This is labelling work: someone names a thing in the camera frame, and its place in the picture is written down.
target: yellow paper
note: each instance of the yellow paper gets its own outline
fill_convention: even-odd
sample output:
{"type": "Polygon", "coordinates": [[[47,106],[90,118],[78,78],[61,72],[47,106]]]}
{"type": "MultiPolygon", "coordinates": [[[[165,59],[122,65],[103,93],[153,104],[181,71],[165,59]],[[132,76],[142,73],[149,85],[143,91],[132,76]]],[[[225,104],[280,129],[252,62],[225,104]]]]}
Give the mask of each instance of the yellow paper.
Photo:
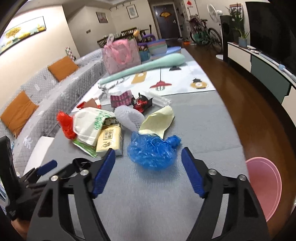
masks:
{"type": "Polygon", "coordinates": [[[175,117],[173,109],[168,105],[149,115],[142,123],[140,134],[157,134],[163,139],[165,130],[171,125],[175,117]]]}

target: electric fan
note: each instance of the electric fan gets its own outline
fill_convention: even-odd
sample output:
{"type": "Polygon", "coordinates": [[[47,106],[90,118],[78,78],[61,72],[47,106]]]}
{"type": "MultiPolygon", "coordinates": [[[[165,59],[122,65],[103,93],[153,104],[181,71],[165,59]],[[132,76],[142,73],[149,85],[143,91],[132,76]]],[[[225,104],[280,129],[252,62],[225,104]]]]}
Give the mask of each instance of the electric fan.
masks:
{"type": "MultiPolygon", "coordinates": [[[[220,20],[220,16],[223,14],[222,11],[221,10],[216,10],[212,4],[207,5],[207,11],[208,11],[211,19],[215,23],[219,24],[220,32],[221,32],[221,36],[222,36],[222,27],[221,27],[221,20],[220,20]]],[[[216,58],[218,58],[220,60],[223,60],[223,54],[217,54],[216,58]]]]}

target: blue plastic bag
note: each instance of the blue plastic bag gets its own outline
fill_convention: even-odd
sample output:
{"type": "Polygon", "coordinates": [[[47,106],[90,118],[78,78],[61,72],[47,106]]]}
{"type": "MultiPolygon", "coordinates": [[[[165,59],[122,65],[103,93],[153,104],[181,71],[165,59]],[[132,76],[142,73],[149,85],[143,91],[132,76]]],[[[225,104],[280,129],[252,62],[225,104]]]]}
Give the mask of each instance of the blue plastic bag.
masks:
{"type": "Polygon", "coordinates": [[[181,139],[168,137],[163,141],[158,135],[140,135],[133,132],[127,152],[129,158],[150,170],[161,170],[172,165],[176,159],[176,148],[181,139]]]}

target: framed picture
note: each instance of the framed picture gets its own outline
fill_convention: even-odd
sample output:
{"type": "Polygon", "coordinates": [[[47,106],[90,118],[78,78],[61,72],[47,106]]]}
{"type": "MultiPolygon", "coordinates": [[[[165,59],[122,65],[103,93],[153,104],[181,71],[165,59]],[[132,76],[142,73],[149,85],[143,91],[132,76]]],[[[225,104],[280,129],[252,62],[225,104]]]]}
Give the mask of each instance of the framed picture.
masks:
{"type": "Polygon", "coordinates": [[[128,11],[130,19],[137,18],[139,16],[137,13],[136,6],[134,4],[127,6],[126,9],[128,11]]]}
{"type": "Polygon", "coordinates": [[[96,16],[98,17],[99,23],[108,23],[106,13],[96,12],[96,16]]]}
{"type": "Polygon", "coordinates": [[[18,42],[45,30],[43,17],[31,19],[8,29],[0,36],[0,55],[18,42]]]}

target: potted plant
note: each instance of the potted plant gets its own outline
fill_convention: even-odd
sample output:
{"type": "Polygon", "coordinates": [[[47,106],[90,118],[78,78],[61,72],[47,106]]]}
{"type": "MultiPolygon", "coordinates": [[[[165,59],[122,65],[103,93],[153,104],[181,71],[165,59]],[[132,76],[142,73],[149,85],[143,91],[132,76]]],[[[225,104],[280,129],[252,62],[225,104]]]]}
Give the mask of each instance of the potted plant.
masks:
{"type": "Polygon", "coordinates": [[[244,30],[244,21],[242,17],[242,9],[239,8],[238,3],[236,8],[228,8],[226,7],[229,15],[231,16],[231,28],[233,29],[233,39],[234,42],[239,42],[239,30],[244,30]]]}
{"type": "Polygon", "coordinates": [[[242,48],[247,47],[247,37],[249,36],[250,32],[245,33],[244,31],[239,30],[240,37],[239,37],[239,46],[242,48]]]}

